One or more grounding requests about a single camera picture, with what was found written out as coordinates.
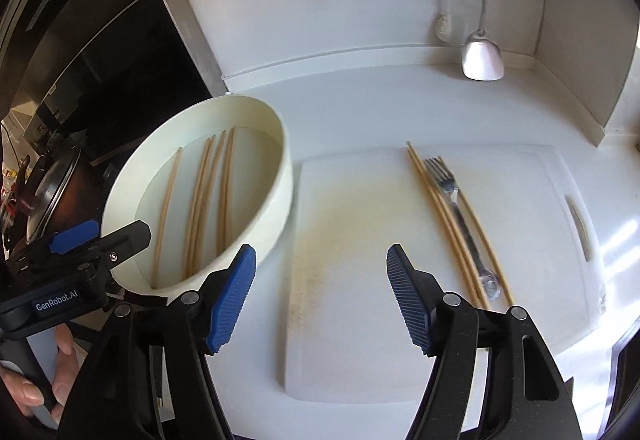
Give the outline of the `person's left hand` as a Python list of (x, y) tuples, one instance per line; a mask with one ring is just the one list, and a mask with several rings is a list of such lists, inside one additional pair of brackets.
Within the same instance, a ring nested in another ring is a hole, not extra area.
[[(58, 425), (70, 390), (80, 370), (78, 352), (72, 332), (60, 324), (27, 339), (38, 364), (44, 362), (44, 374), (50, 378), (55, 406), (50, 411), (50, 422)], [(44, 405), (44, 395), (37, 382), (24, 376), (8, 362), (1, 362), (1, 379), (21, 412), (29, 417)]]

